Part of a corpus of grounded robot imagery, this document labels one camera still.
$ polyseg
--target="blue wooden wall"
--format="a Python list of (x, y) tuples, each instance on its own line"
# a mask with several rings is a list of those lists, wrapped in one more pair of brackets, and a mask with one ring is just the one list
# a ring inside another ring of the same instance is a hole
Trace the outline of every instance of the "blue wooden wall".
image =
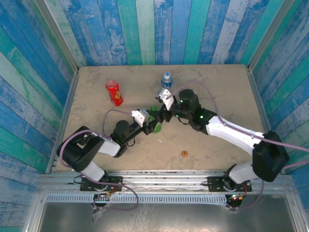
[[(271, 129), (285, 143), (309, 148), (308, 0), (295, 0), (253, 73)], [(292, 148), (287, 151), (289, 163), (309, 159), (306, 152)], [(292, 174), (309, 210), (309, 166)]]
[(45, 0), (79, 67), (248, 64), (283, 0)]
[(22, 231), (73, 71), (33, 0), (0, 1), (0, 232)]

